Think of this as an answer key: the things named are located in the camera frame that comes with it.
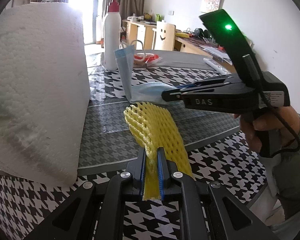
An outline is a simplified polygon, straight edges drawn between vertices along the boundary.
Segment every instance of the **pump nozzle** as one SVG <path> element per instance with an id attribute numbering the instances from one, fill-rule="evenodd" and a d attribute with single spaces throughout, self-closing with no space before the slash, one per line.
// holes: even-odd
<path id="1" fill-rule="evenodd" d="M 109 12 L 119 12 L 120 6 L 117 0 L 111 0 L 108 6 L 108 13 Z"/>

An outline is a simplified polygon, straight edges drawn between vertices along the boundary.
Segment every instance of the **yellow object on desk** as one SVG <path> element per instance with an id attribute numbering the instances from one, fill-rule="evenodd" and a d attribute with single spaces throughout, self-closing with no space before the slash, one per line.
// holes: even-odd
<path id="1" fill-rule="evenodd" d="M 178 170 L 193 177 L 182 137 L 170 112 L 151 103 L 137 103 L 123 112 L 129 130 L 146 149 L 146 178 L 143 200 L 160 199 L 157 149 L 163 147 L 166 159 L 174 161 Z"/>
<path id="2" fill-rule="evenodd" d="M 188 33 L 178 33 L 178 32 L 176 32 L 176 36 L 177 37 L 182 37 L 182 38 L 189 38 Z"/>

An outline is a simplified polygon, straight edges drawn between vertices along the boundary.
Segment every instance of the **human hand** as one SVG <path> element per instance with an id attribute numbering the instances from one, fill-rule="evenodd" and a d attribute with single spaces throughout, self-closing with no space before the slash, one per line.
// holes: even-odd
<path id="1" fill-rule="evenodd" d="M 300 116 L 293 109 L 292 106 L 281 107 L 277 109 L 282 118 L 291 126 L 291 128 L 298 134 L 300 132 Z M 293 135 L 284 127 L 284 125 L 275 117 L 272 112 L 268 112 L 252 122 L 247 123 L 240 117 L 240 127 L 242 132 L 246 135 L 246 141 L 250 150 L 260 152 L 262 143 L 256 136 L 256 131 L 268 131 L 279 129 L 281 133 L 282 146 L 286 146 L 289 141 L 293 140 Z"/>

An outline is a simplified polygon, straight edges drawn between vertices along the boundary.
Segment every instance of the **wall picture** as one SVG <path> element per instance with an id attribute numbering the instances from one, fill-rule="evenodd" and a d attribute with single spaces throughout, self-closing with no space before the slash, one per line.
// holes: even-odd
<path id="1" fill-rule="evenodd" d="M 203 13 L 213 12 L 220 7 L 220 0 L 202 0 L 200 11 Z"/>

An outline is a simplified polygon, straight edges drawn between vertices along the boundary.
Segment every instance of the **green led light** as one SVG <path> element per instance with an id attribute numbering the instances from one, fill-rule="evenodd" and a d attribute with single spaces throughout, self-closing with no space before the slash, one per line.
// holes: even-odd
<path id="1" fill-rule="evenodd" d="M 227 25 L 225 26 L 225 28 L 226 28 L 227 30 L 229 30 L 229 31 L 232 31 L 232 25 L 231 25 L 231 24 L 227 24 Z"/>

